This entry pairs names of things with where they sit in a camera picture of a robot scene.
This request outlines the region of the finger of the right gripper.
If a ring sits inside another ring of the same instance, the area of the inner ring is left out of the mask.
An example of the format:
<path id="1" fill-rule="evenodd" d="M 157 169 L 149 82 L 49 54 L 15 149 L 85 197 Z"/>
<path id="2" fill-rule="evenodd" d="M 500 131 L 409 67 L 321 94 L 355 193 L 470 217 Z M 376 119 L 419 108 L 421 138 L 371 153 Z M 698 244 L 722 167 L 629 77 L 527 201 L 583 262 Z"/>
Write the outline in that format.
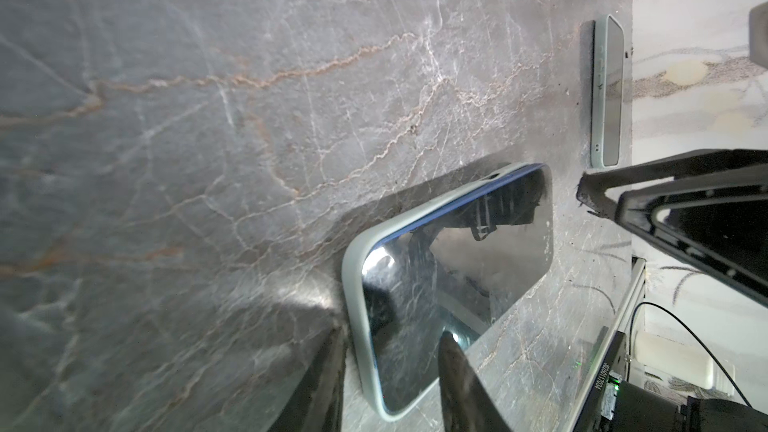
<path id="1" fill-rule="evenodd" d="M 576 197 L 592 214 L 766 305 L 766 151 L 702 149 L 586 173 Z"/>

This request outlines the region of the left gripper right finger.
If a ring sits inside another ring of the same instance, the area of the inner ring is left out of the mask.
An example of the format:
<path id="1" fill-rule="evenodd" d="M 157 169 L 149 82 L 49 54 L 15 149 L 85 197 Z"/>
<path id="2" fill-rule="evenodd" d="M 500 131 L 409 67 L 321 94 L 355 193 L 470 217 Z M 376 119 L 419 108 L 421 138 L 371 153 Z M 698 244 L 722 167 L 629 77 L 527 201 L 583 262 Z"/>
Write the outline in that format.
<path id="1" fill-rule="evenodd" d="M 453 334 L 448 331 L 439 341 L 438 372 L 445 431 L 510 431 Z"/>

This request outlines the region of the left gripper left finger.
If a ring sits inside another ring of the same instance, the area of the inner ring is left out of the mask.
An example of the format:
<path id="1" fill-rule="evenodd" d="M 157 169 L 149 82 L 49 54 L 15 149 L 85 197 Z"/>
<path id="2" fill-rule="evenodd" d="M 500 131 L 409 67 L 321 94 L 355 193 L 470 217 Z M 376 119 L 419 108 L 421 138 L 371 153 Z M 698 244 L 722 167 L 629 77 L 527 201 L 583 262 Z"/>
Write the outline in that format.
<path id="1" fill-rule="evenodd" d="M 341 430 L 347 349 L 345 331 L 332 329 L 269 432 Z"/>

